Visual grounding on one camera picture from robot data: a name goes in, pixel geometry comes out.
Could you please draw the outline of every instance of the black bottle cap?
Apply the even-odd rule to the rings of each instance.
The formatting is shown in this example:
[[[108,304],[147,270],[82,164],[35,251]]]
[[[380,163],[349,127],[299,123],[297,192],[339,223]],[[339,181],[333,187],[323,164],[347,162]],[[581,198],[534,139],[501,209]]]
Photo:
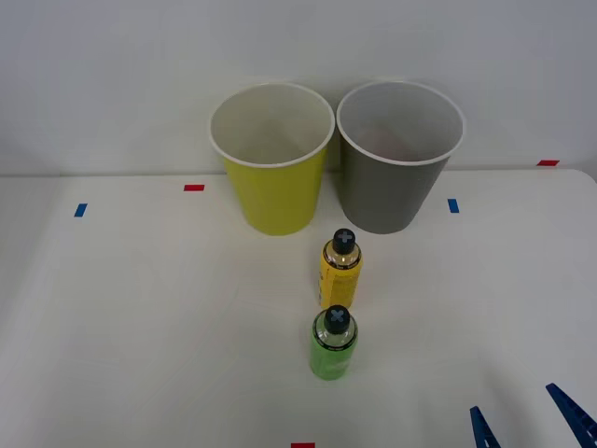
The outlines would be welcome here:
[[[327,308],[324,327],[332,334],[341,334],[348,330],[351,315],[342,305],[332,305]]]
[[[356,236],[350,229],[338,229],[334,233],[332,248],[340,255],[350,254],[354,250]]]

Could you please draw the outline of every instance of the green bottle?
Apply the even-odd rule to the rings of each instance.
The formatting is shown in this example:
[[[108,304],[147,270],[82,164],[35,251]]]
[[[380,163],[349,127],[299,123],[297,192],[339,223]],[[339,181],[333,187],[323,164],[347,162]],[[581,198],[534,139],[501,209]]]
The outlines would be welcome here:
[[[311,370],[324,380],[340,378],[348,368],[358,327],[342,305],[332,305],[313,321]]]

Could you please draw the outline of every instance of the spray can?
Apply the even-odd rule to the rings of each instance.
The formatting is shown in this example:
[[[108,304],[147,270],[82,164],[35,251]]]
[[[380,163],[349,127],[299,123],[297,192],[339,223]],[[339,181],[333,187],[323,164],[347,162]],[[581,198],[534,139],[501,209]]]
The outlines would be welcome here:
[[[334,238],[324,245],[321,254],[319,303],[322,308],[351,306],[362,266],[363,255],[354,232],[350,229],[337,230]]]
[[[342,305],[322,311],[312,326],[311,370],[324,380],[340,378],[348,369],[358,338],[356,321]]]

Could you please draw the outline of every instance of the red tape marker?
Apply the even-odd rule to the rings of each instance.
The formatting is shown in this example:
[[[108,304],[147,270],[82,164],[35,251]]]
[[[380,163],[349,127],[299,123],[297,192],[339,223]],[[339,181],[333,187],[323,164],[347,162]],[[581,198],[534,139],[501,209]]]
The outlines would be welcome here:
[[[556,166],[560,161],[540,161],[537,166]]]
[[[203,191],[205,186],[203,184],[186,184],[185,191]]]

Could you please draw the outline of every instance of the white cup rim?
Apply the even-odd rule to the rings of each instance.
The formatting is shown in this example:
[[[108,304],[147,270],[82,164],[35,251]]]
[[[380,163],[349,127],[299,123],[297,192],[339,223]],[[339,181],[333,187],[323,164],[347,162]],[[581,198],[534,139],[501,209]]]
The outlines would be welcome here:
[[[408,84],[408,85],[411,85],[411,86],[416,86],[416,87],[419,87],[421,89],[425,89],[426,91],[431,91],[432,93],[436,94],[437,96],[441,97],[446,102],[448,102],[448,104],[451,105],[454,108],[454,110],[456,110],[456,113],[458,114],[458,116],[460,117],[461,122],[463,123],[463,131],[462,131],[462,133],[460,135],[460,139],[458,140],[458,142],[456,142],[456,144],[454,145],[454,147],[451,150],[449,150],[449,151],[445,152],[444,154],[442,154],[440,156],[437,156],[437,157],[435,157],[433,159],[427,159],[427,160],[424,160],[424,161],[396,161],[394,159],[387,159],[385,157],[378,156],[377,154],[373,154],[372,152],[369,152],[366,149],[363,149],[361,146],[359,146],[353,139],[351,139],[348,136],[348,134],[342,128],[342,121],[340,120],[340,112],[341,112],[342,107],[344,106],[344,103],[346,102],[346,100],[348,98],[350,98],[351,96],[353,96],[355,93],[357,93],[358,91],[361,91],[363,89],[366,89],[368,87],[375,86],[375,85],[381,85],[381,84]],[[340,134],[342,135],[342,137],[351,145],[351,147],[353,147],[357,151],[361,152],[365,156],[367,156],[367,157],[369,157],[371,159],[374,159],[376,161],[381,161],[383,163],[389,163],[389,164],[392,164],[392,165],[402,165],[402,166],[430,165],[432,163],[437,163],[438,161],[443,161],[445,159],[448,159],[449,156],[451,156],[452,153],[456,150],[456,148],[458,148],[462,144],[463,140],[465,139],[465,135],[466,135],[466,118],[465,118],[465,114],[460,109],[460,107],[458,107],[458,105],[454,101],[452,101],[450,99],[450,97],[446,96],[441,91],[437,91],[436,89],[434,89],[432,87],[426,86],[426,85],[421,84],[419,82],[406,81],[406,80],[372,81],[372,82],[369,82],[369,83],[364,84],[362,86],[359,86],[356,89],[353,89],[353,90],[349,91],[348,93],[346,93],[346,95],[344,95],[344,97],[342,98],[342,101],[340,101],[340,104],[338,105],[338,110],[336,111],[336,123],[338,125],[338,130],[340,131]]]
[[[305,154],[302,157],[299,157],[298,159],[294,159],[292,161],[284,161],[282,163],[252,163],[250,161],[242,161],[240,159],[237,159],[236,157],[232,157],[230,156],[230,154],[228,154],[226,151],[224,151],[216,142],[214,139],[214,136],[212,134],[212,122],[214,120],[214,115],[215,113],[218,111],[218,109],[228,100],[230,100],[231,98],[240,95],[242,93],[245,93],[247,91],[250,91],[252,89],[258,89],[261,87],[267,87],[267,86],[285,86],[285,87],[291,87],[294,89],[299,89],[302,91],[305,91],[309,94],[311,94],[312,96],[314,96],[315,98],[317,98],[327,109],[328,113],[329,113],[329,120],[330,120],[330,125],[329,125],[329,131],[327,132],[326,138],[324,138],[324,141],[318,146],[316,147],[313,151]],[[243,165],[243,166],[250,166],[252,168],[284,168],[285,166],[292,166],[292,165],[296,165],[299,164],[303,161],[306,161],[307,159],[310,159],[311,157],[315,156],[316,154],[318,154],[324,147],[326,147],[326,145],[329,143],[329,141],[332,138],[332,135],[334,134],[334,130],[336,129],[336,116],[334,115],[334,111],[332,110],[331,105],[329,105],[329,103],[327,102],[326,98],[324,98],[322,95],[320,95],[319,93],[317,93],[316,91],[309,89],[308,87],[304,87],[301,86],[299,84],[295,84],[293,82],[262,82],[260,84],[254,84],[252,86],[246,87],[244,89],[241,89],[239,91],[236,91],[235,93],[233,93],[231,96],[229,96],[228,98],[226,98],[224,101],[222,101],[219,106],[214,110],[214,112],[212,113],[212,115],[209,118],[209,122],[208,122],[208,134],[209,134],[209,141],[212,144],[212,147],[215,149],[215,151],[222,157],[228,159],[229,161],[233,161],[234,163],[237,163],[239,165]]]

